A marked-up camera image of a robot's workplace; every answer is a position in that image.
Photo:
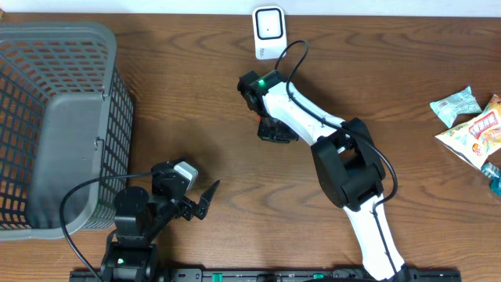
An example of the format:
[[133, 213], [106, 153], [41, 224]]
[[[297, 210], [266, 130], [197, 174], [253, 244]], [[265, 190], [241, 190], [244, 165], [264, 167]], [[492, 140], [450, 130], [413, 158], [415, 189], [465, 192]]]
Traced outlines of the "teal wet wipes pack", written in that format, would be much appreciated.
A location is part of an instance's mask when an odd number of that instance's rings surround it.
[[460, 114], [480, 114], [482, 112], [470, 86], [444, 99], [430, 102], [429, 105], [447, 128], [453, 126]]

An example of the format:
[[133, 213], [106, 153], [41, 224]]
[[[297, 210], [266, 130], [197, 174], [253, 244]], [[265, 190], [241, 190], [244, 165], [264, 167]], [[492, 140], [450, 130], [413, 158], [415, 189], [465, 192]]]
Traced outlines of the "yellow wiper bag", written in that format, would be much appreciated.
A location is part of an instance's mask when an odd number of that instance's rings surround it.
[[488, 156], [500, 149], [500, 97], [494, 94], [477, 117], [435, 138], [463, 161], [480, 170]]

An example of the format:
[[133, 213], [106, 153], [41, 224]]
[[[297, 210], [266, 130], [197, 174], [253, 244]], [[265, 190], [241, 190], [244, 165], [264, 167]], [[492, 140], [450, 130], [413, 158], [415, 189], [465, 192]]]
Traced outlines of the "blue mouthwash bottle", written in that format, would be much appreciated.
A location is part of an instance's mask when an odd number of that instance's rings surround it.
[[500, 169], [493, 163], [487, 162], [482, 165], [481, 172], [491, 180], [490, 189], [493, 193], [501, 196], [500, 190]]

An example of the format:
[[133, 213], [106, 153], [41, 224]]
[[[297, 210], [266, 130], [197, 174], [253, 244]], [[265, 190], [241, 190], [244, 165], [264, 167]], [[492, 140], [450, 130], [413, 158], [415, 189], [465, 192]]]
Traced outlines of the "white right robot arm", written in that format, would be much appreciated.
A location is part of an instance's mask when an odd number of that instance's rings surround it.
[[303, 139], [310, 147], [324, 194], [342, 209], [362, 252], [362, 265], [375, 280], [397, 280], [405, 267], [384, 213], [387, 160], [358, 118], [345, 121], [305, 98], [283, 74], [251, 71], [237, 90], [259, 118], [258, 137], [271, 143]]

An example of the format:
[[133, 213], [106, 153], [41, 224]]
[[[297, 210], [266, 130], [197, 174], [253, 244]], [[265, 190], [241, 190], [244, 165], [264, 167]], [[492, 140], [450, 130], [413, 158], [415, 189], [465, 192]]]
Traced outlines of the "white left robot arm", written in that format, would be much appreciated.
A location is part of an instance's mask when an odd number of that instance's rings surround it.
[[220, 184], [215, 181], [195, 202], [186, 192], [198, 171], [183, 159], [155, 164], [151, 176], [151, 191], [130, 186], [114, 198], [116, 229], [106, 239], [103, 281], [158, 281], [163, 269], [153, 241], [173, 219], [204, 219]]

